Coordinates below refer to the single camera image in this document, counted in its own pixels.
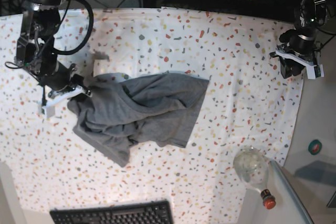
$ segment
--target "gray t-shirt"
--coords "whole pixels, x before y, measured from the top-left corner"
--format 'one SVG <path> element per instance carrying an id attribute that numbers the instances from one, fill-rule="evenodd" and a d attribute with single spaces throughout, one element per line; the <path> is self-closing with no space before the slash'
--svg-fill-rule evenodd
<path id="1" fill-rule="evenodd" d="M 130 147 L 155 141 L 185 148 L 201 109 L 209 81 L 167 73 L 112 81 L 95 77 L 93 96 L 72 99 L 68 109 L 78 117 L 75 134 L 124 167 Z"/>

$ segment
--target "confetti print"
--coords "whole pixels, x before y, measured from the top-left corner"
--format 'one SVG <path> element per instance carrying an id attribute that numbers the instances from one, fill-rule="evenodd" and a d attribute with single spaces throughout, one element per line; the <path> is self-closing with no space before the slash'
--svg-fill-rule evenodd
<path id="1" fill-rule="evenodd" d="M 170 8 L 96 10 L 87 46 L 59 56 L 65 66 L 78 64 L 88 80 L 169 71 L 211 81 L 186 149 L 139 144 L 120 168 L 73 134 L 77 119 L 66 102 L 52 119 L 36 115 L 41 88 L 27 73 L 4 67 L 13 61 L 21 21 L 20 15 L 0 19 L 0 160 L 12 169 L 24 208 L 166 198 L 175 223 L 235 223 L 245 195 L 232 167 L 240 146 L 284 164 L 303 79 L 284 80 L 269 53 L 288 24 Z M 74 49 L 86 31 L 86 12 L 69 11 L 55 46 Z"/>

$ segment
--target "plastic bottle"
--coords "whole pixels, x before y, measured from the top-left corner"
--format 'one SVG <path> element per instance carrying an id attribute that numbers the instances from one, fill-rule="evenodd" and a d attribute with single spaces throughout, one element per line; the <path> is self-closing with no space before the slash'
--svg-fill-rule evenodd
<path id="1" fill-rule="evenodd" d="M 265 156 L 259 150 L 245 146 L 236 154 L 233 166 L 246 187 L 259 192 L 266 209 L 272 209 L 276 202 L 267 189 L 268 161 Z"/>

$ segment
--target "terrazzo pattern tablecloth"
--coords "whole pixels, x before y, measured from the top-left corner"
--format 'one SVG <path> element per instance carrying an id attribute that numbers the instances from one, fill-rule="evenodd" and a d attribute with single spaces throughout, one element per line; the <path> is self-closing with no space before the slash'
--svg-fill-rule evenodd
<path id="1" fill-rule="evenodd" d="M 87 46 L 59 59 L 90 77 L 115 81 L 182 72 L 210 79 L 186 149 L 139 144 L 127 167 L 73 134 L 76 117 L 63 102 L 56 117 L 37 116 L 41 88 L 13 61 L 21 16 L 0 19 L 0 160 L 13 171 L 23 208 L 109 206 L 166 198 L 175 223 L 236 222 L 245 194 L 232 162 L 242 145 L 284 164 L 299 108 L 302 76 L 284 80 L 270 59 L 290 25 L 270 20 L 178 9 L 96 10 Z M 71 49 L 87 29 L 87 14 L 68 13 L 56 46 Z"/>

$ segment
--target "table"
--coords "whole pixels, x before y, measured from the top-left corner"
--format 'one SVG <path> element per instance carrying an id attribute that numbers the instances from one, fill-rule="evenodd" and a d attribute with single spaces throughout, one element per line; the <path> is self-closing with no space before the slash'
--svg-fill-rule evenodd
<path id="1" fill-rule="evenodd" d="M 22 207 L 95 207 L 166 198 L 175 223 L 233 223 L 245 187 L 232 161 L 242 145 L 260 148 L 283 165 L 293 134 L 303 78 L 284 80 L 270 59 L 291 26 L 272 20 L 182 9 L 95 10 L 87 46 L 59 59 L 89 77 L 115 81 L 183 72 L 210 79 L 186 149 L 139 144 L 127 167 L 73 134 L 76 117 L 62 103 L 56 116 L 36 115 L 41 88 L 27 73 L 9 70 L 21 16 L 0 20 L 0 160 L 13 171 Z M 72 10 L 56 47 L 74 48 L 87 15 Z"/>

